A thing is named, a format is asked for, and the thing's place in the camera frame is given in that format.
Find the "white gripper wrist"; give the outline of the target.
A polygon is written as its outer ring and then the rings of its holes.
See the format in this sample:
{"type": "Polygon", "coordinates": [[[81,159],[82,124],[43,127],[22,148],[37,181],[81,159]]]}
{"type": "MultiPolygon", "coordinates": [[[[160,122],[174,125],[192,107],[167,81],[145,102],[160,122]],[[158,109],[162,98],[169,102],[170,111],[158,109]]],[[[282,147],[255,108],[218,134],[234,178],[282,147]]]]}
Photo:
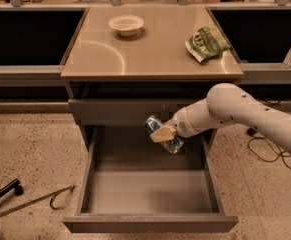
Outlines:
{"type": "Polygon", "coordinates": [[[177,111],[167,125],[154,129],[150,138],[154,143],[170,141],[176,133],[189,138],[218,126],[219,120],[209,111],[207,100],[203,99],[177,111]]]}

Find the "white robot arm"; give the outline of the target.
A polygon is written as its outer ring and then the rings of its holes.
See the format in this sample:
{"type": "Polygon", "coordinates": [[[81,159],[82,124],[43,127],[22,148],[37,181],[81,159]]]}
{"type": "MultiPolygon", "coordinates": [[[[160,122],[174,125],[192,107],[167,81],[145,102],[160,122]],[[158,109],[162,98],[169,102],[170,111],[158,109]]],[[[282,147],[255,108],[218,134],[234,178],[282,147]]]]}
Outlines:
{"type": "Polygon", "coordinates": [[[154,143],[175,154],[183,138],[233,123],[256,130],[291,154],[291,115],[263,105],[229,83],[213,86],[205,99],[178,110],[167,122],[150,116],[144,126],[154,143]]]}

